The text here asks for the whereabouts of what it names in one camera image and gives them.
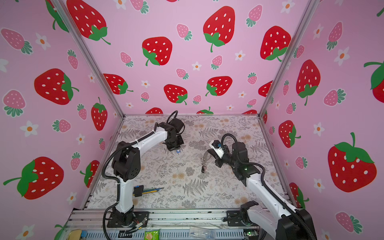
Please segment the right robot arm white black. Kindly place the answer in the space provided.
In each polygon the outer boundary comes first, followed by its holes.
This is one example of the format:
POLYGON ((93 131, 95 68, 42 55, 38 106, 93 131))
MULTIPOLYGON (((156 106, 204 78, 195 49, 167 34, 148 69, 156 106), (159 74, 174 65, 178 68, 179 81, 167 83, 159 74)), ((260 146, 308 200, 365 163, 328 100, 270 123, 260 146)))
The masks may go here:
POLYGON ((258 225, 275 240, 317 238, 309 212, 290 204, 265 181, 265 167, 250 161, 244 143, 238 142, 232 134, 225 134, 221 140, 211 141, 207 152, 215 159, 217 167, 230 166, 236 178, 266 207, 264 210, 256 202, 244 204, 242 212, 246 224, 258 225))

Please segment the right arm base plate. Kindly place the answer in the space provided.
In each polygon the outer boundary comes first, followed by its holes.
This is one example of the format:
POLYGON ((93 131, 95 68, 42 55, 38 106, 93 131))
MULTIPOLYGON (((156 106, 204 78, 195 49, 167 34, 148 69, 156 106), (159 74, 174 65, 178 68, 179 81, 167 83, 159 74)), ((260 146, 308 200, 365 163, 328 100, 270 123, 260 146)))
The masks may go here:
POLYGON ((251 222, 244 209, 227 211, 223 222, 228 223, 229 227, 258 227, 257 224, 251 222))

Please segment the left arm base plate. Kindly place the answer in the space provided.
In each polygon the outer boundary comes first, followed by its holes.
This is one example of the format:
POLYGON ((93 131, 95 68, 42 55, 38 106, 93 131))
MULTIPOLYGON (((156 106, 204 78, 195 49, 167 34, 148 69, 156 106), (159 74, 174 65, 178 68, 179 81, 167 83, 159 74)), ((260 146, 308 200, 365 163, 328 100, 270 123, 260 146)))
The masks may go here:
POLYGON ((150 212, 128 211, 125 214, 113 209, 108 217, 108 228, 134 228, 137 224, 142 224, 140 227, 145 228, 148 224, 150 212))

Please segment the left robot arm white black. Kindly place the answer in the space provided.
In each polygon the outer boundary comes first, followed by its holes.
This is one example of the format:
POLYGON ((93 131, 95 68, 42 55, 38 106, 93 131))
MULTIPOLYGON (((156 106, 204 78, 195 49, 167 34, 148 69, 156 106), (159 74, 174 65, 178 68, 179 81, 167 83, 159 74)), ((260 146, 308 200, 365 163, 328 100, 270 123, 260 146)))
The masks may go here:
POLYGON ((134 222, 134 179, 141 171, 141 156, 158 144, 167 146, 168 151, 179 150, 184 144, 182 133, 184 123, 174 111, 166 122, 155 123, 147 135, 126 143, 120 142, 102 168, 102 177, 117 182, 117 200, 111 206, 112 214, 124 226, 134 222))

